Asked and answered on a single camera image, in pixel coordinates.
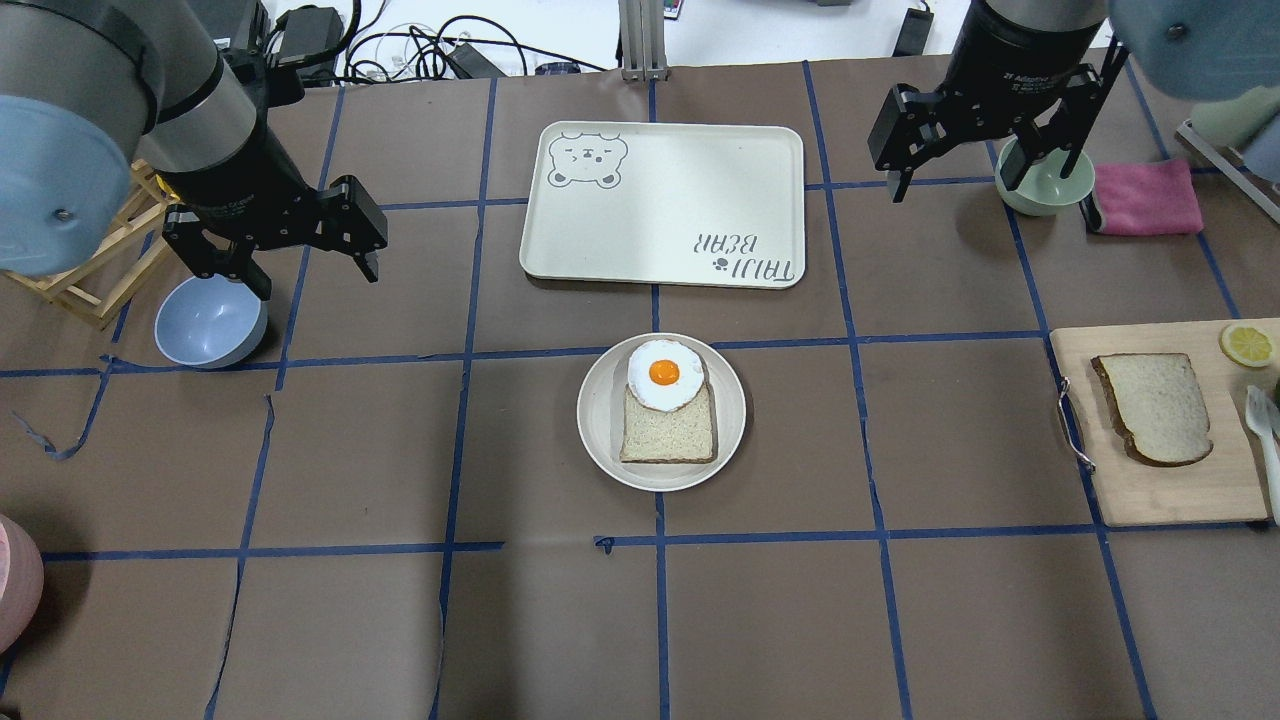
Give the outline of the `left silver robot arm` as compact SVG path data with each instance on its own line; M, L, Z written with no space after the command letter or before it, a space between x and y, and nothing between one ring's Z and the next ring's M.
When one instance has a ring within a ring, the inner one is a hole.
M253 255L310 246L376 282L381 209L352 176L312 187L268 123L271 108L302 97L298 69L335 54L233 61L184 1L5 1L3 269L86 264L141 159L179 199L163 237L193 275L269 300Z

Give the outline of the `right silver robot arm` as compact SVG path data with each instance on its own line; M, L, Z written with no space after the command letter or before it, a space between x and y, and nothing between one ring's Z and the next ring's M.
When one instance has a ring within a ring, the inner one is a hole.
M1128 59L1166 95L1222 101L1275 86L1275 1L972 1L942 82L895 85L868 137L901 202L914 173L961 143L1014 137L1016 190L1050 154L1070 176Z

